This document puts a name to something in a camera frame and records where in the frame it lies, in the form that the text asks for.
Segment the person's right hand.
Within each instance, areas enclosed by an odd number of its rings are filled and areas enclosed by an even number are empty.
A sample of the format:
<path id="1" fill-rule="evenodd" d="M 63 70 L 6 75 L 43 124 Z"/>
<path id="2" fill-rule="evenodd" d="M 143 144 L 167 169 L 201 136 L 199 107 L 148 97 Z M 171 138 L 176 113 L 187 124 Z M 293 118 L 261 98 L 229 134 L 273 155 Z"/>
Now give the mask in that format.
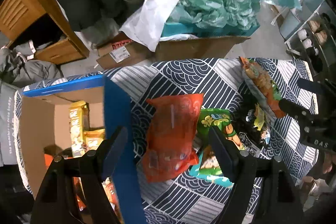
<path id="1" fill-rule="evenodd" d="M 330 185 L 332 178 L 335 176 L 335 154 L 320 152 L 318 160 L 311 170 L 303 176 L 301 180 L 300 201 L 303 205 L 308 199 L 313 184 L 318 189 L 312 195 L 321 199 L 321 196 L 332 197 L 335 200 L 335 186 Z"/>

